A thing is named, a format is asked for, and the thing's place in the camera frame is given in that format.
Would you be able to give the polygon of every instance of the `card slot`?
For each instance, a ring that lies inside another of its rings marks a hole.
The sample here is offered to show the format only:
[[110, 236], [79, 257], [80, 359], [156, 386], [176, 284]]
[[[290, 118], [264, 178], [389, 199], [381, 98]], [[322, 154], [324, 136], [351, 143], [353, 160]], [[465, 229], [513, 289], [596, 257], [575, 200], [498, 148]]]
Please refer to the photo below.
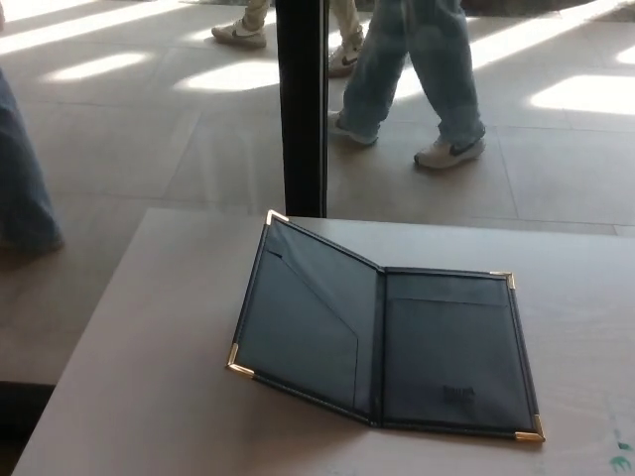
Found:
[[485, 302], [471, 302], [464, 300], [446, 300], [446, 299], [415, 299], [413, 297], [392, 297], [388, 300], [388, 302], [393, 302], [395, 300], [405, 300], [412, 302], [439, 302], [445, 304], [465, 304], [465, 305], [484, 305], [486, 307], [509, 307], [509, 304], [488, 304]]
[[430, 276], [421, 273], [389, 274], [387, 299], [441, 300], [469, 304], [509, 303], [504, 280], [475, 276]]
[[289, 271], [291, 271], [296, 278], [298, 278], [302, 284], [305, 286], [305, 288], [311, 293], [313, 294], [317, 300], [319, 300], [328, 310], [330, 310], [332, 312], [332, 315], [338, 319], [342, 324], [344, 324], [346, 326], [346, 328], [350, 331], [351, 334], [353, 334], [355, 336], [355, 339], [359, 339], [359, 337], [357, 336], [357, 332], [355, 332], [355, 330], [348, 324], [348, 322], [346, 322], [346, 320], [344, 320], [343, 318], [341, 318], [339, 316], [339, 314], [337, 313], [337, 311], [335, 309], [333, 309], [330, 304], [326, 301], [326, 299], [324, 299], [323, 297], [321, 297], [318, 292], [316, 292], [316, 290], [314, 288], [312, 288], [310, 283], [307, 283], [307, 281], [305, 280], [305, 278], [303, 276], [300, 275], [300, 273], [298, 273], [296, 270], [294, 270], [294, 268], [289, 265], [289, 263], [287, 263], [287, 261], [284, 259], [284, 257], [282, 257], [281, 255], [279, 255], [278, 253], [272, 252], [270, 250], [267, 250], [267, 253], [275, 256], [276, 258], [278, 258], [286, 267]]
[[505, 306], [391, 299], [385, 337], [386, 421], [531, 427]]
[[262, 256], [238, 363], [298, 392], [353, 408], [359, 339], [275, 254]]

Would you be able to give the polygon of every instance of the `leg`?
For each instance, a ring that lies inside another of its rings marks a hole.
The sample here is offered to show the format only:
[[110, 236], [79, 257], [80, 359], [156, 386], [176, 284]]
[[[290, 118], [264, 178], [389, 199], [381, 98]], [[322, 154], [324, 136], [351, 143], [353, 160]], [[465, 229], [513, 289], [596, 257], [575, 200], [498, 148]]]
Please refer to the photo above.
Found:
[[408, 52], [441, 137], [464, 147], [484, 135], [465, 15], [459, 0], [403, 0]]
[[269, 10], [269, 0], [250, 0], [245, 8], [242, 23], [247, 30], [255, 32], [265, 26], [265, 18]]
[[359, 23], [355, 0], [330, 0], [330, 9], [337, 20], [341, 43], [353, 43], [360, 47], [364, 40], [364, 31]]
[[57, 248], [56, 225], [42, 172], [9, 83], [0, 70], [0, 240], [29, 252]]
[[401, 0], [378, 0], [357, 66], [344, 91], [341, 127], [374, 137], [392, 105], [406, 58]]

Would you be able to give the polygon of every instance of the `jeans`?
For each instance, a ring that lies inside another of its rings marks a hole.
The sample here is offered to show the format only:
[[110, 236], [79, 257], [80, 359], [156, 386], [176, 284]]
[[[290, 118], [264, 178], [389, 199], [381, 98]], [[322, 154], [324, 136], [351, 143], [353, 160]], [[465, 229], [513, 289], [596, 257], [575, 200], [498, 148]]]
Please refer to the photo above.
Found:
[[24, 251], [60, 242], [42, 171], [18, 104], [0, 69], [0, 240]]
[[[247, 29], [258, 30], [263, 27], [269, 4], [270, 0], [249, 1], [243, 16], [243, 22]], [[354, 42], [355, 44], [361, 44], [363, 29], [359, 23], [355, 0], [330, 0], [330, 9], [337, 20], [342, 43]]]
[[441, 138], [480, 139], [467, 22], [459, 0], [377, 0], [357, 66], [344, 92], [340, 124], [372, 137], [393, 103], [406, 55], [441, 118]]

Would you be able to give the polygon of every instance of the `wooden table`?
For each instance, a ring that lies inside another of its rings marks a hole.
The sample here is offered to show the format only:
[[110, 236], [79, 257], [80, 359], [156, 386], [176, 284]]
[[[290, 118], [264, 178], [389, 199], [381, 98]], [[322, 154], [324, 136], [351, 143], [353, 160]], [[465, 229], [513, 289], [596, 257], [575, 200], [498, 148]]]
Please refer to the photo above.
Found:
[[635, 471], [635, 240], [297, 221], [383, 265], [513, 271], [543, 448], [373, 430], [224, 371], [263, 220], [151, 210], [14, 474]]

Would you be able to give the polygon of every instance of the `white sneaker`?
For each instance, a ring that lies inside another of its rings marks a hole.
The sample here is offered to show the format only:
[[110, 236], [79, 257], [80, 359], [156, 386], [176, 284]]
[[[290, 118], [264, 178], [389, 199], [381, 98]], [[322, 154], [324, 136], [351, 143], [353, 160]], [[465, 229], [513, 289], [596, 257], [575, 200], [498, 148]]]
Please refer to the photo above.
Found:
[[361, 42], [342, 44], [328, 57], [328, 77], [346, 77], [355, 69]]
[[329, 134], [332, 134], [333, 136], [347, 137], [360, 146], [365, 147], [372, 146], [375, 142], [377, 142], [376, 134], [374, 136], [362, 136], [361, 134], [356, 134], [341, 127], [339, 124], [340, 114], [340, 112], [329, 112], [328, 116], [326, 116], [326, 127]]
[[225, 45], [254, 49], [267, 46], [267, 37], [262, 28], [251, 32], [245, 28], [242, 19], [226, 27], [214, 27], [211, 33], [219, 43]]
[[478, 159], [484, 150], [483, 138], [466, 147], [453, 146], [442, 138], [438, 138], [430, 147], [417, 153], [415, 164], [428, 169], [448, 169], [463, 162]]

